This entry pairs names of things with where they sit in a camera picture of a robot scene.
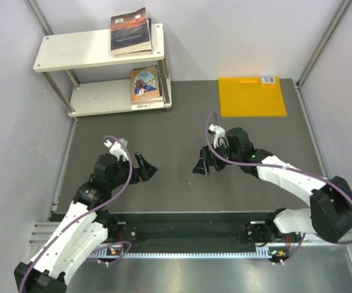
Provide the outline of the dark sunset cover book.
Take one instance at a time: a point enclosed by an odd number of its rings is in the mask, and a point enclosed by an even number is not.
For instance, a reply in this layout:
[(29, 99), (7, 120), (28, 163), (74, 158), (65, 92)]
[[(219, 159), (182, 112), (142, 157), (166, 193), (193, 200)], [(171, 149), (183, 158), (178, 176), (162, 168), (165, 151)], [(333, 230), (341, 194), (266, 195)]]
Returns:
[(149, 51), (151, 48), (151, 27), (145, 7), (111, 17), (110, 52), (113, 55)]

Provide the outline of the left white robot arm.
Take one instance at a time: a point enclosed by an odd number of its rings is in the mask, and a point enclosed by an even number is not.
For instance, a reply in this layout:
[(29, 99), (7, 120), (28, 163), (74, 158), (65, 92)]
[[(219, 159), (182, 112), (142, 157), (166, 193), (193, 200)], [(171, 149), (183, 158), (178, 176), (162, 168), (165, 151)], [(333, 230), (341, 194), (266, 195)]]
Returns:
[(141, 153), (138, 167), (127, 156), (103, 154), (90, 179), (78, 188), (63, 220), (28, 263), (19, 263), (14, 277), (19, 292), (66, 292), (72, 277), (89, 255), (118, 237), (117, 220), (104, 207), (129, 184), (149, 181), (158, 169)]

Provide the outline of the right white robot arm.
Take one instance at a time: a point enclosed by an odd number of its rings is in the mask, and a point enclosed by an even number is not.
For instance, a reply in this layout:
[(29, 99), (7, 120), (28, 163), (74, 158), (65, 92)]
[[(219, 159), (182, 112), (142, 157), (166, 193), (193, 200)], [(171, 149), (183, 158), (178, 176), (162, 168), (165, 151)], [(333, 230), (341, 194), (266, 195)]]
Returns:
[(303, 209), (280, 208), (262, 226), (264, 242), (280, 241), (287, 234), (315, 234), (336, 244), (352, 229), (352, 190), (339, 176), (331, 179), (304, 172), (273, 153), (256, 149), (242, 128), (228, 131), (211, 124), (213, 142), (199, 150), (194, 174), (209, 175), (229, 165), (291, 193), (306, 204)]

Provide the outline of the orange illustrated children's book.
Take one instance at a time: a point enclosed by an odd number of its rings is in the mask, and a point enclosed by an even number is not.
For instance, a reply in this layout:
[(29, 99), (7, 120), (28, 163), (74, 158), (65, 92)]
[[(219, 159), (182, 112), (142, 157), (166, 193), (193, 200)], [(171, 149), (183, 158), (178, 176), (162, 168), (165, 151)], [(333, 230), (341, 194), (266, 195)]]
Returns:
[(131, 82), (132, 104), (160, 101), (160, 83), (155, 65), (133, 69)]

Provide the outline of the blue hardcover book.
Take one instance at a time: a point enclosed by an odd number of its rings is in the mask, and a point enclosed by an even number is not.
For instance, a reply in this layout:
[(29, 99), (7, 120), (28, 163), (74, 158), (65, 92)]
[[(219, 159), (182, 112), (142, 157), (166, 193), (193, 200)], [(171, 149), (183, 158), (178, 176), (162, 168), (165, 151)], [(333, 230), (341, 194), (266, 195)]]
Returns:
[(159, 83), (159, 94), (160, 96), (163, 96), (162, 78), (160, 75), (160, 70), (158, 65), (156, 65), (156, 70), (157, 70), (157, 77), (158, 77), (158, 83)]

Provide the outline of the black treehouse paperback book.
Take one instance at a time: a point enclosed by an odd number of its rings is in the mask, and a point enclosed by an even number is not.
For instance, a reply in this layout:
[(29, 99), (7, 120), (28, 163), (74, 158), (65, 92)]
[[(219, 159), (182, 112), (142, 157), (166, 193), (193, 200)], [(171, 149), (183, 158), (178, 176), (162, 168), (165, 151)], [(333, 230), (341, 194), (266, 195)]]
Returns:
[(151, 18), (142, 25), (119, 30), (114, 33), (111, 53), (116, 57), (151, 54)]

